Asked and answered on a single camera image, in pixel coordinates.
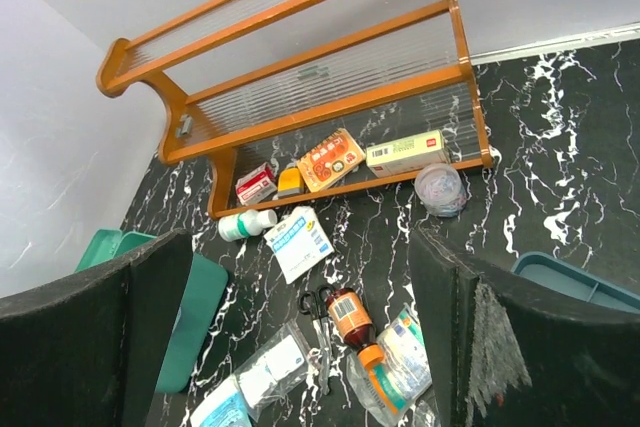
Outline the orange patterned medicine box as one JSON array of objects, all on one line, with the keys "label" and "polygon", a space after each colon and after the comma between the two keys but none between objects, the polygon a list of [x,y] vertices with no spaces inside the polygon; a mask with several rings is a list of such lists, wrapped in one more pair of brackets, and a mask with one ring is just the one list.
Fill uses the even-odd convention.
[{"label": "orange patterned medicine box", "polygon": [[366,159],[366,153],[344,128],[334,131],[296,163],[312,192],[326,190]]}]

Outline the blue white mask packet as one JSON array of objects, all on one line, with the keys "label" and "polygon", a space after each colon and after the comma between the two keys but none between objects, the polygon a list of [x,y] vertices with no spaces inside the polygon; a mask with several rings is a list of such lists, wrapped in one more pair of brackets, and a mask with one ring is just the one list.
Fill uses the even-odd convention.
[{"label": "blue white mask packet", "polygon": [[236,376],[231,374],[204,398],[190,417],[193,427],[251,427]]}]

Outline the clear round plastic jar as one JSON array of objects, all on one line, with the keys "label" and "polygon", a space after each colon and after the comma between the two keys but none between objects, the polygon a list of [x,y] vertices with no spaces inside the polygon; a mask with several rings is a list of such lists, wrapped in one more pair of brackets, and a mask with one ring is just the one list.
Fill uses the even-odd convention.
[{"label": "clear round plastic jar", "polygon": [[467,195],[460,175],[449,164],[426,166],[417,175],[414,187],[430,215],[452,218],[458,216],[466,206]]}]

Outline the red white medicine box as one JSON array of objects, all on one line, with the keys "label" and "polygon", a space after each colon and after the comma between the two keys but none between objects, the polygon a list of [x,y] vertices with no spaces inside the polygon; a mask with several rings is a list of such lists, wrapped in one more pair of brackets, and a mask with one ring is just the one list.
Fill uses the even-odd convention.
[{"label": "red white medicine box", "polygon": [[255,205],[277,192],[274,172],[268,162],[264,162],[236,181],[235,192],[243,206]]}]

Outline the black handled scissors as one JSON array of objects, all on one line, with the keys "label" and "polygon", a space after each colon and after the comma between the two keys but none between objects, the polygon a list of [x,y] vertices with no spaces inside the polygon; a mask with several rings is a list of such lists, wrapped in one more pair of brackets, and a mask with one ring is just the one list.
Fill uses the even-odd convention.
[{"label": "black handled scissors", "polygon": [[330,335],[329,313],[326,300],[335,291],[330,284],[322,284],[316,289],[304,291],[298,298],[298,311],[309,316],[316,332],[321,351],[321,365],[319,369],[320,388],[323,395],[330,393],[329,372],[332,362],[332,347]]}]

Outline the blue divided tray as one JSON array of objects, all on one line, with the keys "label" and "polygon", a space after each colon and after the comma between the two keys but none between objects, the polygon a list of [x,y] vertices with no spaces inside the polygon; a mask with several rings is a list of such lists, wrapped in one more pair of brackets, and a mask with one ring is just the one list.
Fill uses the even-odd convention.
[{"label": "blue divided tray", "polygon": [[638,295],[542,252],[523,254],[511,272],[577,300],[639,313]]}]

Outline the green medicine kit box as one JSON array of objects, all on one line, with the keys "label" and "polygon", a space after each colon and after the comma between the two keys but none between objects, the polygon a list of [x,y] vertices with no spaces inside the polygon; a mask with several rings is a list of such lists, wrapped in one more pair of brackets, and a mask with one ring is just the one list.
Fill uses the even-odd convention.
[{"label": "green medicine kit box", "polygon": [[[89,242],[76,270],[111,260],[153,238],[135,231],[100,229]],[[157,393],[175,394],[187,387],[228,281],[229,274],[222,266],[199,253],[193,254],[190,275],[156,383]]]}]

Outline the bagged white gauze pads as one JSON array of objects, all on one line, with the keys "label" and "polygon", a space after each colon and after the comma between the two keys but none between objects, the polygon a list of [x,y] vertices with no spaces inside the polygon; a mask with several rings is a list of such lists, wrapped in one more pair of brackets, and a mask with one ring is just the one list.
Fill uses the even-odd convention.
[{"label": "bagged white gauze pads", "polygon": [[315,367],[314,354],[297,321],[286,322],[235,371],[248,407],[257,411],[286,396]]}]

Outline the brown orange-capped syrup bottle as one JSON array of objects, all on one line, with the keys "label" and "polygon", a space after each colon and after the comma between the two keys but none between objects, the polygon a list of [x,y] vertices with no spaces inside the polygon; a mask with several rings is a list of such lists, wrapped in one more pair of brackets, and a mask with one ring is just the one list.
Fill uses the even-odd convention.
[{"label": "brown orange-capped syrup bottle", "polygon": [[377,343],[376,329],[360,297],[351,288],[330,293],[325,300],[328,313],[343,342],[357,355],[362,367],[371,370],[385,357]]}]

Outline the orange wooden shelf rack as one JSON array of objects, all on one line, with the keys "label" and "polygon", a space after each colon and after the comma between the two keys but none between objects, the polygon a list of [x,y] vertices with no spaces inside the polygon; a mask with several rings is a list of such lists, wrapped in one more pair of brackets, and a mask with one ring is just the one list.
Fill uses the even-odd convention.
[{"label": "orange wooden shelf rack", "polygon": [[[213,218],[242,211],[239,178],[297,167],[339,128],[361,147],[440,130],[456,169],[493,164],[458,0],[211,0],[112,43],[98,89],[115,98],[138,82],[166,110],[159,159],[209,161]],[[256,208],[381,184],[361,162],[326,190]]]}]

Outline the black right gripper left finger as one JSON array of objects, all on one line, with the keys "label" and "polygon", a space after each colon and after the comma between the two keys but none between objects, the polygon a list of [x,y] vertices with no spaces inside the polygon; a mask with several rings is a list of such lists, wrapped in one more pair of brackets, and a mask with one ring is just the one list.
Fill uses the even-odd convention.
[{"label": "black right gripper left finger", "polygon": [[2,425],[144,425],[192,258],[177,229],[3,298]]}]

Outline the cream long medicine box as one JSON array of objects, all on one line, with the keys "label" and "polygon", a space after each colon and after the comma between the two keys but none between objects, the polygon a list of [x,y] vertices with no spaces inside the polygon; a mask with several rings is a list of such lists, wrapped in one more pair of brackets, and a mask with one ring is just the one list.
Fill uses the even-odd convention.
[{"label": "cream long medicine box", "polygon": [[403,137],[366,149],[366,165],[377,178],[421,170],[434,163],[450,162],[440,130]]}]

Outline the white blue sachet packet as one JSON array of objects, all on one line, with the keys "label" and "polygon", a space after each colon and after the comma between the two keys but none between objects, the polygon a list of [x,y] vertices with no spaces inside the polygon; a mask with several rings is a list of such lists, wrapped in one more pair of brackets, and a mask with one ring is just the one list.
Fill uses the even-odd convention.
[{"label": "white blue sachet packet", "polygon": [[265,235],[285,282],[292,284],[334,252],[315,210],[298,206]]}]

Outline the white green medicine bottle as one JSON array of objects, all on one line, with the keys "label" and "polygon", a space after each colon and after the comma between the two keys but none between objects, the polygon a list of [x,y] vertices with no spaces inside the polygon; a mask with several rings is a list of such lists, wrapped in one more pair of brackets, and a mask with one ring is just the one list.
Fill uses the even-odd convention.
[{"label": "white green medicine bottle", "polygon": [[218,222],[218,233],[226,242],[242,240],[260,235],[265,229],[274,227],[278,222],[274,210],[247,211],[222,217]]}]

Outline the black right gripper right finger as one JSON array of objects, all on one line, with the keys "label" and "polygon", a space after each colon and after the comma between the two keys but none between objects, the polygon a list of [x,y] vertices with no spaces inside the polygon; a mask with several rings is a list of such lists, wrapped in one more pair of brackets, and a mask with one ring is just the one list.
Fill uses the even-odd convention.
[{"label": "black right gripper right finger", "polygon": [[635,426],[639,313],[565,296],[411,235],[409,267],[445,426]]}]

